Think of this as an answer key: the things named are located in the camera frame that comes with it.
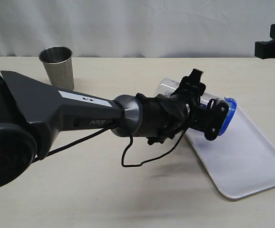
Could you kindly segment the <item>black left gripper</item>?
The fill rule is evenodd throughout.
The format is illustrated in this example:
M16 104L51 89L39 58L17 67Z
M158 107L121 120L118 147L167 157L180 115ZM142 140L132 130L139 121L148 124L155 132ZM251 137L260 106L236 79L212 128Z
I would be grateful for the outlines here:
M162 109L163 123L157 135L148 138L148 144L163 143L167 138L174 138L180 131L186 131L194 121L200 97L205 91L205 84L200 82L203 71L193 69L190 75L182 78L177 89L169 97L158 94L150 101Z

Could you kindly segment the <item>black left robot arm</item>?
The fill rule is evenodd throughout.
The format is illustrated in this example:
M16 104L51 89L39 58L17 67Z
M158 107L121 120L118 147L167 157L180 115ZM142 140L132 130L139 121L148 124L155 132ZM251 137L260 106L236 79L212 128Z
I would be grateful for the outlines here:
M48 85L14 71L0 72L0 187L32 163L54 154L62 131L111 130L119 137L163 143L198 119L206 86L194 69L170 97L120 95L107 100Z

